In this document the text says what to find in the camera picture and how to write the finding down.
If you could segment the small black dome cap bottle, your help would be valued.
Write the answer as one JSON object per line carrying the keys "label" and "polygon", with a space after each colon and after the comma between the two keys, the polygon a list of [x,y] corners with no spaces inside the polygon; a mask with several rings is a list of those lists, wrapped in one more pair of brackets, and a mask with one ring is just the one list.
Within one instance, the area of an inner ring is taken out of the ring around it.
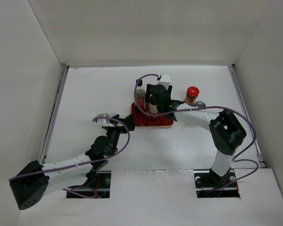
{"label": "small black dome cap bottle", "polygon": [[149,100],[148,107],[149,107],[149,112],[148,113],[150,114],[150,117],[152,117],[152,118],[157,117],[158,110],[157,110],[156,103],[155,103],[152,95],[150,95],[150,100]]}

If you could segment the dark sauce bottle black cap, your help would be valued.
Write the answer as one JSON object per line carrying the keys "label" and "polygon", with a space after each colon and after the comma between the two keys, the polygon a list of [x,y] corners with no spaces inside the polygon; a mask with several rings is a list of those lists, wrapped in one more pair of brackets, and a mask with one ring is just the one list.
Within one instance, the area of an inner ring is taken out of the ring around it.
{"label": "dark sauce bottle black cap", "polygon": [[140,81],[136,80],[136,84],[137,84],[137,89],[136,89],[137,101],[135,102],[135,105],[136,105],[137,112],[140,112],[139,108],[141,108],[142,110],[145,109],[146,91],[142,87],[142,80]]}

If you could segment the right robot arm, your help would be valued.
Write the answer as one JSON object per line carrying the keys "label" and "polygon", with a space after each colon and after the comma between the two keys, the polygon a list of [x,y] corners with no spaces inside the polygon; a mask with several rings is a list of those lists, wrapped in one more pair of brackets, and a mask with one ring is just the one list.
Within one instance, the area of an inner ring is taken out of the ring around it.
{"label": "right robot arm", "polygon": [[189,126],[197,126],[211,133],[216,156],[209,170],[209,180],[213,186],[223,186],[233,156],[247,135],[234,113],[226,109],[217,113],[192,108],[183,101],[172,100],[167,89],[160,84],[150,88],[150,95],[158,112],[165,118]]}

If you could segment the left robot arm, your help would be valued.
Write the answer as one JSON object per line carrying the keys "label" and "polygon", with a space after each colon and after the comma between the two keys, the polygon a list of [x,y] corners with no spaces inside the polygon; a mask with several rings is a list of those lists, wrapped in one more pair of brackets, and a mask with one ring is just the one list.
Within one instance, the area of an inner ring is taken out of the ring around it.
{"label": "left robot arm", "polygon": [[109,159],[122,152],[117,147],[120,135],[129,136],[135,129],[134,114],[125,118],[120,118],[118,114],[99,114],[93,121],[106,134],[98,136],[88,151],[55,163],[41,164],[38,160],[32,161],[8,180],[19,210],[34,206],[41,198],[58,190],[65,189],[71,193],[74,186],[93,187],[96,184],[97,171]]}

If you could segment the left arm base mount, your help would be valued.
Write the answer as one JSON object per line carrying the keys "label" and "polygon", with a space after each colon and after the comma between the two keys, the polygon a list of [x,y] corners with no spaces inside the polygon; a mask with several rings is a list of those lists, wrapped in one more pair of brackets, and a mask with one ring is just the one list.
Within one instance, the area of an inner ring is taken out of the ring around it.
{"label": "left arm base mount", "polygon": [[82,185],[71,186],[67,192],[67,199],[96,198],[105,199],[110,197],[111,171],[97,171],[95,177],[87,179]]}

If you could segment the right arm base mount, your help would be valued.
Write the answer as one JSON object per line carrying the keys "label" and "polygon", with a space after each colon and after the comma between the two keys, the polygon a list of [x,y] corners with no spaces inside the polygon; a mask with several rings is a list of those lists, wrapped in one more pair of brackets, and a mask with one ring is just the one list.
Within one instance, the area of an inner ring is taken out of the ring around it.
{"label": "right arm base mount", "polygon": [[221,178],[210,170],[195,170],[193,174],[198,198],[240,198],[233,169]]}

